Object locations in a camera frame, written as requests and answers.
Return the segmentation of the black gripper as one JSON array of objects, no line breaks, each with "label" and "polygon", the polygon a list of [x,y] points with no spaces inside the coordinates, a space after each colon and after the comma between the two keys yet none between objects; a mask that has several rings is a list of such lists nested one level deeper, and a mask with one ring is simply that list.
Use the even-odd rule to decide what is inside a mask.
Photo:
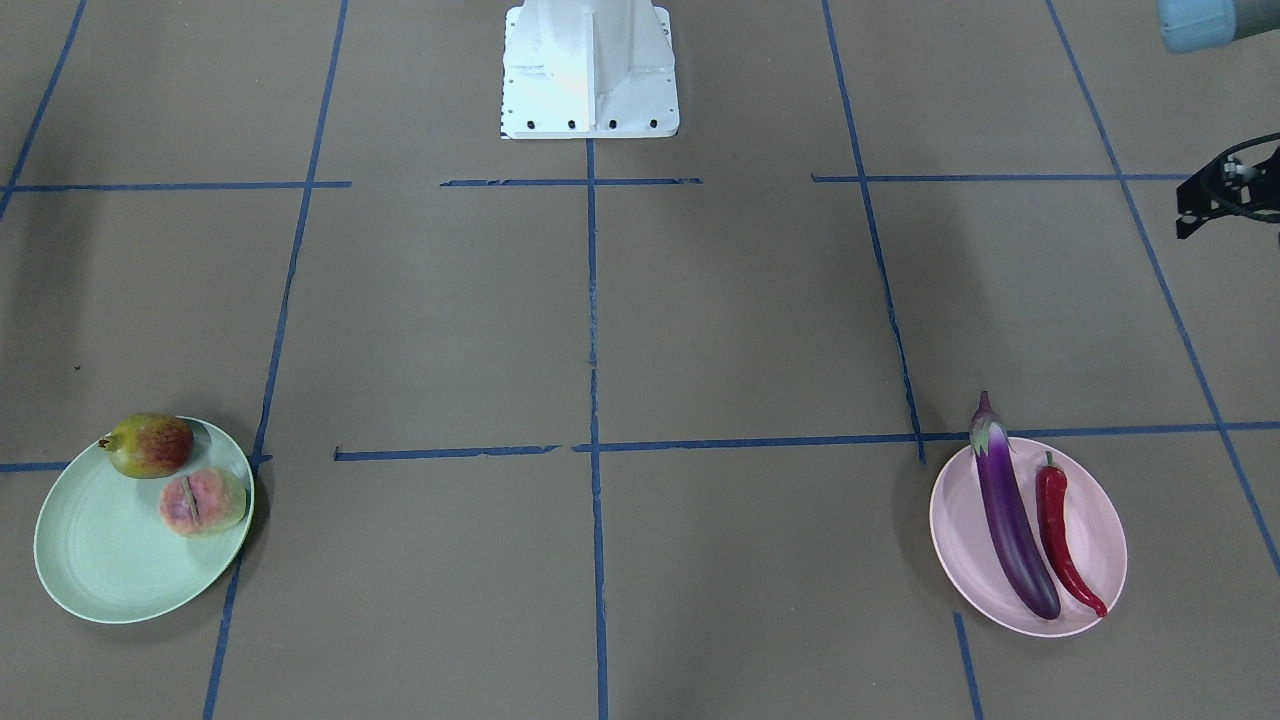
[{"label": "black gripper", "polygon": [[[1187,240],[1208,222],[1239,217],[1252,222],[1279,223],[1277,133],[1233,145],[1198,169],[1176,188],[1175,236]],[[1270,145],[1271,154],[1244,161],[1244,151]]]}]

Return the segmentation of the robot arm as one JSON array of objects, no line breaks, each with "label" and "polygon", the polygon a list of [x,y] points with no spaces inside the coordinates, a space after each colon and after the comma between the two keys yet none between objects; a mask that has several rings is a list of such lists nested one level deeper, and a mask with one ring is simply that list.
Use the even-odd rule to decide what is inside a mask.
[{"label": "robot arm", "polygon": [[[1276,31],[1277,1],[1158,1],[1160,33],[1175,55],[1225,47]],[[1279,223],[1279,135],[1222,150],[1176,190],[1175,236],[1190,238],[1210,222],[1244,218]]]}]

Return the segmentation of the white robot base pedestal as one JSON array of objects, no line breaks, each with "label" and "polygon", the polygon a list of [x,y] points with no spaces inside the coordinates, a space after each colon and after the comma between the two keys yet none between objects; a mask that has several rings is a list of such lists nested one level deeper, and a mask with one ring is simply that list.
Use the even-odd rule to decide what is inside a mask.
[{"label": "white robot base pedestal", "polygon": [[525,1],[506,12],[503,29],[503,138],[678,133],[675,41],[663,6]]}]

